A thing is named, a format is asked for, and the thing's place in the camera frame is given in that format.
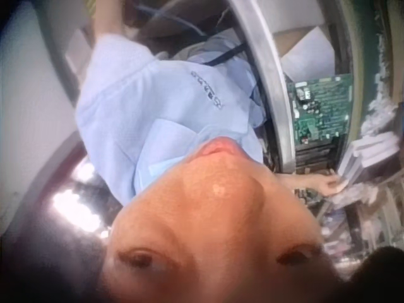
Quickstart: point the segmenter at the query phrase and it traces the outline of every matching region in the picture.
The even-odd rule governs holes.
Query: circuit board
[[[288,83],[296,146],[332,140],[348,133],[352,83],[351,74]]]

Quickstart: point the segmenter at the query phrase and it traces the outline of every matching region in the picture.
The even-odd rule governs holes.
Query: hand
[[[332,175],[313,174],[308,177],[310,178],[308,188],[317,191],[324,197],[338,194],[348,185],[348,181],[342,181],[341,177],[335,173]]]

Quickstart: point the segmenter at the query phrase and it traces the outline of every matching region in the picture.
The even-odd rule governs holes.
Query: mouth
[[[216,153],[226,153],[235,157],[250,159],[247,153],[234,140],[227,137],[219,137],[202,146],[191,160]]]

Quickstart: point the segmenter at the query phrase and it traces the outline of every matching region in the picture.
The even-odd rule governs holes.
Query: shirt
[[[238,61],[232,62],[226,69],[159,61],[124,37],[99,41],[76,120],[92,164],[122,205],[218,136],[236,140],[263,162],[254,132],[263,123],[262,109],[228,76],[229,71],[237,73],[237,81],[241,73],[249,76],[245,66],[237,69]]]

